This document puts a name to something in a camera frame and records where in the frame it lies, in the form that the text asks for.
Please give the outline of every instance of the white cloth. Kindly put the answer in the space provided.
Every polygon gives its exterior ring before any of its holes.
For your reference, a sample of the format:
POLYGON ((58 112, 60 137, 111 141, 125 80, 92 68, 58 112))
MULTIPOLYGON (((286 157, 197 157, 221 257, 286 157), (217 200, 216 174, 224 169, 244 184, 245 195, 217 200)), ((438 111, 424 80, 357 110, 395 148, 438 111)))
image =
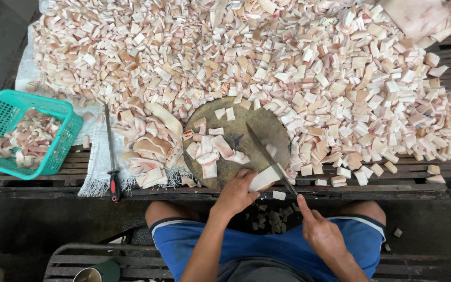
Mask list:
MULTIPOLYGON (((28 45, 25 48, 22 60, 20 61, 19 71, 16 75, 15 90, 26 92, 26 85, 32 81, 40 81, 40 73, 38 67, 32 61, 33 58, 33 28, 28 27, 28 45)), ((37 91, 37 95, 45 95, 43 91, 37 91)), ((79 116, 86 112, 91 112, 94 118, 89 122, 84 122, 78 137, 74 141, 74 145, 83 144, 83 136, 88 135, 92 143, 90 152, 90 161, 88 163, 88 174, 83 187, 79 191, 79 196, 98 197, 105 194, 109 189, 110 176, 107 174, 111 170, 111 161, 109 154, 109 142, 107 139, 107 127, 103 123, 97 125, 95 119, 98 114, 102 113, 101 106, 88 106, 85 108, 74 108, 74 112, 79 116)), ((124 139, 120 134, 113 133, 113 147, 115 164, 120 170, 119 180, 123 189, 128 189, 131 184, 135 183, 135 177, 131 176, 126 170, 126 164, 118 163, 118 159, 123 153, 124 139)))

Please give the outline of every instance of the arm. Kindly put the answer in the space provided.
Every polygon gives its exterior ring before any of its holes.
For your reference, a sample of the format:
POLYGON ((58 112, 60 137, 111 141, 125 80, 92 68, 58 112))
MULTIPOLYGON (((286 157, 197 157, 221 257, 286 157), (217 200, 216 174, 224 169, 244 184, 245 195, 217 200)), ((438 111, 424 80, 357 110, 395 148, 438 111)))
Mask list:
POLYGON ((343 282, 369 282, 370 279, 347 251, 339 227, 321 216, 317 210, 310 210, 304 196, 298 195, 297 202, 304 216, 302 220, 304 239, 337 279, 343 282))
POLYGON ((192 250, 180 281, 216 281, 227 224, 235 214, 244 210, 260 196, 259 192, 248 192, 250 183, 256 175, 257 172, 241 170, 222 189, 221 195, 210 210, 208 221, 192 250))

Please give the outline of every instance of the blue shorts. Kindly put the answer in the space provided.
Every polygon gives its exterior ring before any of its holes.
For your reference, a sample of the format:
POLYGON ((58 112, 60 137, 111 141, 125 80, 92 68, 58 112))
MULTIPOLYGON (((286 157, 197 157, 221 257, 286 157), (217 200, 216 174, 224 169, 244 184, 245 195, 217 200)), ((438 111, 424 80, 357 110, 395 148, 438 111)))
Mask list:
MULTIPOLYGON (((385 241, 384 225, 362 215, 329 217, 328 220, 337 224, 347 250, 371 278, 379 263, 380 247, 385 241)), ((182 276, 203 228, 204 223, 185 218, 166 218, 150 227, 154 243, 175 281, 182 276)), ((275 235, 254 235, 227 228, 220 263, 245 257, 274 258, 308 273, 317 281, 338 281, 302 236, 301 225, 275 235)))

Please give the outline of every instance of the person's left hand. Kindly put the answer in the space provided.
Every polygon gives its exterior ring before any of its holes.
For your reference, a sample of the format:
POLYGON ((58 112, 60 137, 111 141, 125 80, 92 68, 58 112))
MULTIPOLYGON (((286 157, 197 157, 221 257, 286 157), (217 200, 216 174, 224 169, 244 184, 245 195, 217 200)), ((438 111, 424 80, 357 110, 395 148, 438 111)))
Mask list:
POLYGON ((247 206, 251 205, 260 196, 260 192, 250 193, 248 191, 250 183, 257 174, 259 173, 247 169, 242 169, 238 172, 238 175, 229 180, 222 189, 212 209, 217 214, 224 215, 230 220, 235 214, 240 213, 247 206))

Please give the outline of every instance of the person's hand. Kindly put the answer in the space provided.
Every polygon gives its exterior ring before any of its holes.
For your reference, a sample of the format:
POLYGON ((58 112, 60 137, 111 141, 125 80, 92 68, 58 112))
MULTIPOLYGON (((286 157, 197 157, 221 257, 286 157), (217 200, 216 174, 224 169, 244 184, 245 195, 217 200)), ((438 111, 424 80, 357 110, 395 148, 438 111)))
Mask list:
POLYGON ((229 221, 235 214, 240 213, 247 206, 251 205, 260 196, 259 192, 248 192, 250 183, 257 174, 259 173, 247 169, 242 169, 238 172, 238 175, 229 180, 222 189, 217 202, 212 208, 213 211, 224 216, 229 221))
POLYGON ((339 227, 324 218, 317 210, 307 207, 302 194, 297 196, 302 220, 302 234, 315 253, 325 262, 347 255, 347 248, 339 227))

